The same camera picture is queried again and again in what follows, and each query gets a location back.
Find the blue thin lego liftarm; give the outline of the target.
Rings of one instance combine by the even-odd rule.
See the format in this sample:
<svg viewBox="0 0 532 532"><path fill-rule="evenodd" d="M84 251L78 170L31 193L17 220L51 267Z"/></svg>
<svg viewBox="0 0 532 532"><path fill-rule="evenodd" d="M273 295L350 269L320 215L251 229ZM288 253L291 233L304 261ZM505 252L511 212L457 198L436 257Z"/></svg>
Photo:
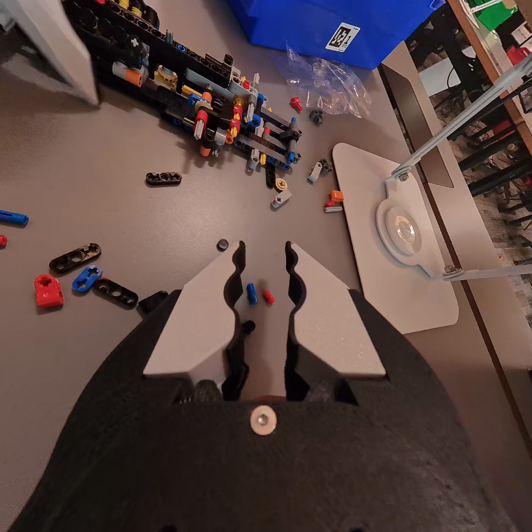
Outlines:
<svg viewBox="0 0 532 532"><path fill-rule="evenodd" d="M80 294L86 293L102 276L103 271L100 267L96 265L86 267L72 282L72 290Z"/></svg>

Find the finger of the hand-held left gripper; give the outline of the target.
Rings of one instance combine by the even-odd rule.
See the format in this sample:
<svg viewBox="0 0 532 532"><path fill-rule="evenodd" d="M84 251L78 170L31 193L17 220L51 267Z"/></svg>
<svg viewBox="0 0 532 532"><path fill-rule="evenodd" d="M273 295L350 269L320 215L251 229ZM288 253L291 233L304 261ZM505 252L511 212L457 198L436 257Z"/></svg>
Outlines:
<svg viewBox="0 0 532 532"><path fill-rule="evenodd" d="M5 25L18 27L84 101L99 105L90 54L62 1L1 1L1 27Z"/></svg>

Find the lego car chassis model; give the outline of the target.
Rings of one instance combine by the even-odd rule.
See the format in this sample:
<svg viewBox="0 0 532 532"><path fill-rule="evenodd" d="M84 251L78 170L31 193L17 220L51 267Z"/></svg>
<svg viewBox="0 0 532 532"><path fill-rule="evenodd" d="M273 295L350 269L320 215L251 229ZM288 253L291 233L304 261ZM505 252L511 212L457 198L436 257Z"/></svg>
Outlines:
<svg viewBox="0 0 532 532"><path fill-rule="evenodd" d="M158 111L188 131L203 157L226 147L247 153L249 166L288 171L301 158L296 117L284 119L259 91L260 75L241 76L233 57L198 55L163 33L145 1L62 1L89 52L97 83Z"/></svg>

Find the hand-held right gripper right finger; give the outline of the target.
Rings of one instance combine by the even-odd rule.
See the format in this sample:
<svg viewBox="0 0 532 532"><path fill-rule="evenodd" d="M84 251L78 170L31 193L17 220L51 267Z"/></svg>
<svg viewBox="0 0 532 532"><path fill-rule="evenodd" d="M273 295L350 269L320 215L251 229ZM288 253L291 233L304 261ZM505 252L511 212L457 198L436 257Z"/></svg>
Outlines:
<svg viewBox="0 0 532 532"><path fill-rule="evenodd" d="M293 242L285 244L289 315L287 401L356 401L351 379L375 380L386 370L352 291Z"/></svg>

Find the red lego block with hole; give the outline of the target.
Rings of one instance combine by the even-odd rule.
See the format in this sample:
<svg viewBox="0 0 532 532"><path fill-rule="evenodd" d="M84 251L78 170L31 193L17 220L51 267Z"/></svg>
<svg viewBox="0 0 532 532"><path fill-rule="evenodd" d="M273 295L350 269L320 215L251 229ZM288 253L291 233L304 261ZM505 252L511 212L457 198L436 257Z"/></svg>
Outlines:
<svg viewBox="0 0 532 532"><path fill-rule="evenodd" d="M64 297L59 280L49 274L39 275L34 280L36 304L41 309L63 306Z"/></svg>

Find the crumpled clear plastic bag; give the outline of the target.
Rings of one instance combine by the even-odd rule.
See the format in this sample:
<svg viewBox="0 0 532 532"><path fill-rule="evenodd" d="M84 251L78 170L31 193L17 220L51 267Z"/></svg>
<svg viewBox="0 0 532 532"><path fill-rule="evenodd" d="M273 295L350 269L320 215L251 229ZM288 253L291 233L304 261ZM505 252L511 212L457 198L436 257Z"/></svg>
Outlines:
<svg viewBox="0 0 532 532"><path fill-rule="evenodd" d="M356 68L299 54L288 43L285 50L273 50L269 56L289 96L298 97L304 109L320 109L331 116L369 117L371 96Z"/></svg>

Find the blue plastic bin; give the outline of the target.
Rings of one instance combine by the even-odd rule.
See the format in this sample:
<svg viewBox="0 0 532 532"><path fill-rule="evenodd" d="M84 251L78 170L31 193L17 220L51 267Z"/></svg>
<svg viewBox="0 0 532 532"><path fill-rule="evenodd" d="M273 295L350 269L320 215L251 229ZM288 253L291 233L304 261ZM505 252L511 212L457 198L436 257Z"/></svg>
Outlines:
<svg viewBox="0 0 532 532"><path fill-rule="evenodd" d="M445 1L229 1L250 43L375 70Z"/></svg>

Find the white book stand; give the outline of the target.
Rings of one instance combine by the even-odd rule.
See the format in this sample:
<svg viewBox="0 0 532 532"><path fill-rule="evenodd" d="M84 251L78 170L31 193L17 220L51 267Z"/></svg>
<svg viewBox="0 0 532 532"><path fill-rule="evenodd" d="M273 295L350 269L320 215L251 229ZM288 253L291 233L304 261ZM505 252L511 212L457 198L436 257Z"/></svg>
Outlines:
<svg viewBox="0 0 532 532"><path fill-rule="evenodd" d="M389 102L395 103L382 65L379 75ZM386 181L410 156L399 155L385 140L369 152L346 143L332 150L344 212L365 298L403 334L451 326L459 318L459 282L442 279L444 266L453 260L465 271L504 269L493 242L459 170L448 141L438 147L454 187L423 183L416 168L405 182ZM416 255L401 253L390 240L381 215L406 210L421 231ZM517 337L518 325L531 340L531 329L513 292L510 277L469 279L469 287L490 334Z"/></svg>

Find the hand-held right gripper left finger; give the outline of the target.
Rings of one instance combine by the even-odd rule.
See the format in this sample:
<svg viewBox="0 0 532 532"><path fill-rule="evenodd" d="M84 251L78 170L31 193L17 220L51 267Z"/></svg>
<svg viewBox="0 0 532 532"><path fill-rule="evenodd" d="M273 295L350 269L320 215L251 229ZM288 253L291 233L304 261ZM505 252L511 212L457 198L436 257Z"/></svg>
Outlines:
<svg viewBox="0 0 532 532"><path fill-rule="evenodd" d="M177 377L196 385L210 380L227 401L237 401L249 375L242 322L243 241L231 244L186 283L171 310L143 375Z"/></svg>

